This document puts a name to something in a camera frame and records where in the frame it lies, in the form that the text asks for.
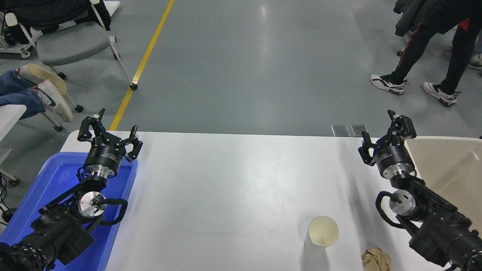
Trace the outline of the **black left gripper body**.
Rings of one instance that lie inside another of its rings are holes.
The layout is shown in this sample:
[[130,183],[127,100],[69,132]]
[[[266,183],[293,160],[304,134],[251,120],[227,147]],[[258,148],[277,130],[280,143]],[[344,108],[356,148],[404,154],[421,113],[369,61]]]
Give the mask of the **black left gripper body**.
[[96,168],[107,168],[109,173],[117,173],[126,154],[124,146],[116,146],[122,139],[119,137],[95,137],[91,142],[91,149],[83,165],[86,173],[96,171]]

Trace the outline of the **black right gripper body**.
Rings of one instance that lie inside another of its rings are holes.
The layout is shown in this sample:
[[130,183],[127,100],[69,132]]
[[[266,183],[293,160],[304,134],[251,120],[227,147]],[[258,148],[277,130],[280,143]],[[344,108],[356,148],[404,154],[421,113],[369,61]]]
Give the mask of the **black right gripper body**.
[[415,165],[403,145],[380,146],[375,150],[375,162],[381,175],[410,174]]

